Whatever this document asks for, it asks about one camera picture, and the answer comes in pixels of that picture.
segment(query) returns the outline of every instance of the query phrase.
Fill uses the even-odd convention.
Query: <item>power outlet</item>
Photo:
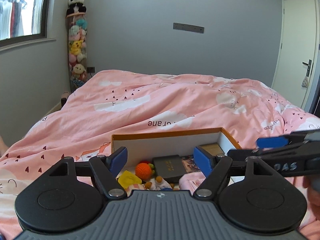
[[[96,72],[96,68],[95,67],[88,67],[87,68],[87,73],[95,73]]]
[[[204,33],[204,27],[184,23],[173,23],[173,29],[195,33]]]

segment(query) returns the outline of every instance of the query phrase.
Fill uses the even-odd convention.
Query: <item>gray wall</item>
[[[315,79],[311,85],[310,94],[306,103],[306,107],[304,108],[305,111],[312,111],[314,105],[316,104],[316,95],[320,89],[319,83],[319,76],[320,76],[320,51],[318,51],[318,60],[315,69]]]
[[[271,86],[282,0],[86,0],[88,64],[96,71],[198,73]],[[173,22],[204,26],[177,31]]]
[[[68,0],[54,2],[49,36],[56,41],[0,52],[0,134],[11,145],[69,90],[67,30]]]

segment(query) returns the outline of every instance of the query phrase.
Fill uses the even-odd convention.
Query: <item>human hand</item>
[[[311,186],[311,180],[313,176],[304,176],[303,187],[308,189],[308,200],[311,205],[313,214],[317,220],[320,220],[320,192],[315,191]]]

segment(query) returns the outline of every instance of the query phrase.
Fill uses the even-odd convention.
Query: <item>door frame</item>
[[[275,74],[273,76],[273,81],[272,81],[271,87],[273,87],[274,82],[276,80],[276,75],[277,75],[277,71],[278,71],[278,65],[279,65],[280,56],[281,56],[281,44],[282,44],[282,41],[283,41],[283,30],[284,30],[284,13],[283,13],[284,1],[285,0],[282,0],[282,25],[281,25],[281,38],[280,38],[280,45],[279,45],[278,60],[277,60],[276,70],[275,70]],[[314,77],[315,77],[315,70],[316,70],[316,67],[317,67],[318,50],[319,50],[319,35],[320,35],[320,31],[319,31],[320,30],[320,24],[319,24],[319,1],[315,0],[315,4],[316,4],[316,44],[315,44],[315,53],[314,53],[314,57],[313,57],[313,61],[312,61],[313,62],[313,67],[311,68],[311,71],[310,71],[311,75],[310,75],[310,80],[309,80],[309,86],[308,86],[308,89],[306,91],[303,103],[302,103],[302,107],[301,107],[302,109],[305,108],[309,96],[314,96],[314,95],[310,95],[310,90],[311,90],[313,82],[317,82],[318,83],[318,80],[315,80]]]

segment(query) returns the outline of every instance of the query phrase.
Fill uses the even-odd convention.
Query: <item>window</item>
[[[49,0],[0,0],[0,47],[46,37]]]

